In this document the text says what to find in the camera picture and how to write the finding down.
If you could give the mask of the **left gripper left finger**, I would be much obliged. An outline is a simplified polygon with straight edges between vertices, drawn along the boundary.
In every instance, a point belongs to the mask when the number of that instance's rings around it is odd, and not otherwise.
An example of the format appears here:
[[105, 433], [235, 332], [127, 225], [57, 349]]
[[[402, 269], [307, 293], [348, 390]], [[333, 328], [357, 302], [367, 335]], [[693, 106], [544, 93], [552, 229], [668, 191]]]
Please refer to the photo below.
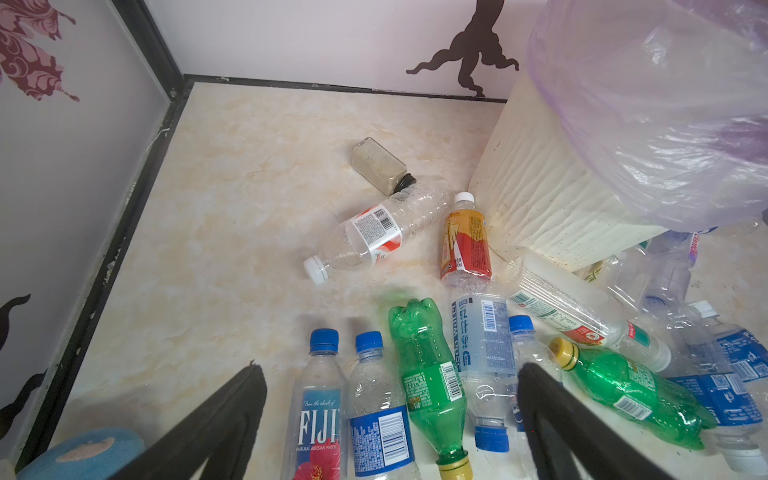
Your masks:
[[263, 370], [250, 364], [112, 477], [242, 479], [266, 399]]

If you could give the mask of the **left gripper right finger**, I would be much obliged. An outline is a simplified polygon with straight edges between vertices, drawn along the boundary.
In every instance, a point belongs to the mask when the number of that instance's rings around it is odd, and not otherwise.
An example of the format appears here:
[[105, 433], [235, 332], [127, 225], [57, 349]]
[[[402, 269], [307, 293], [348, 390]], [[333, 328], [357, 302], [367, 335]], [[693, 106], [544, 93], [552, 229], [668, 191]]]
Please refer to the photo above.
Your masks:
[[519, 373], [518, 404], [540, 479], [668, 479], [545, 372], [527, 363]]

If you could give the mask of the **Fiji water bottle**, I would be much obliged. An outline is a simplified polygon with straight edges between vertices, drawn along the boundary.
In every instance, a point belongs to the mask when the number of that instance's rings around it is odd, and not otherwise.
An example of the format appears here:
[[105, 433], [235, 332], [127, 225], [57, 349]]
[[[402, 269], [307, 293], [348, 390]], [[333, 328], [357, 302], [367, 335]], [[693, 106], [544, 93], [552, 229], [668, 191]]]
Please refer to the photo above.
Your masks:
[[293, 387], [283, 455], [283, 479], [347, 477], [347, 380], [337, 361], [339, 333], [314, 330], [309, 360]]

